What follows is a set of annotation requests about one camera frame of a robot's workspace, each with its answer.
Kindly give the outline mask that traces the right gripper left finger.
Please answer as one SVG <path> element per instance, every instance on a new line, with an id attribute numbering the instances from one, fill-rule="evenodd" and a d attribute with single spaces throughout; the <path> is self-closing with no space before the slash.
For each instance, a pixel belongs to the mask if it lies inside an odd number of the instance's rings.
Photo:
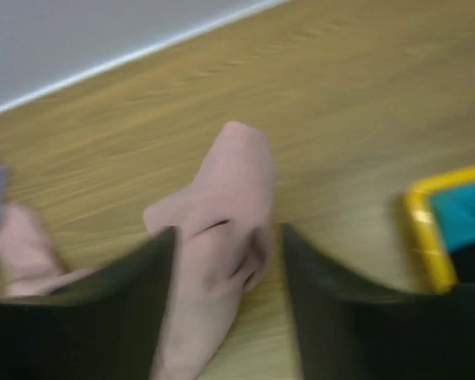
<path id="1" fill-rule="evenodd" d="M 0 379 L 148 379 L 176 230 L 45 296 L 0 301 Z"/>

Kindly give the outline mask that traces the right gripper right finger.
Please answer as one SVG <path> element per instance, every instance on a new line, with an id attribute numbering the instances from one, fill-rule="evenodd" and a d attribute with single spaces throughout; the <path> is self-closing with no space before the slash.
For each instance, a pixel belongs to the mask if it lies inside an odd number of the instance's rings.
<path id="1" fill-rule="evenodd" d="M 397 291 L 281 230 L 305 379 L 475 379 L 475 283 Z"/>

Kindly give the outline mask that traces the pink t-shirt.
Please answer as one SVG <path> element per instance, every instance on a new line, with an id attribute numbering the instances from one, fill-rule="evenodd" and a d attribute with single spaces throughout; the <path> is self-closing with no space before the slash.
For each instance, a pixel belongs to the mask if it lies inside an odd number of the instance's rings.
<path id="1" fill-rule="evenodd" d="M 274 179 L 265 135 L 229 122 L 193 181 L 144 211 L 146 241 L 169 227 L 176 230 L 169 291 L 148 379 L 196 378 L 224 340 L 242 294 L 259 281 L 270 256 Z M 32 208 L 20 203 L 2 207 L 5 296 L 0 301 L 49 295 L 105 266 L 67 271 Z"/>

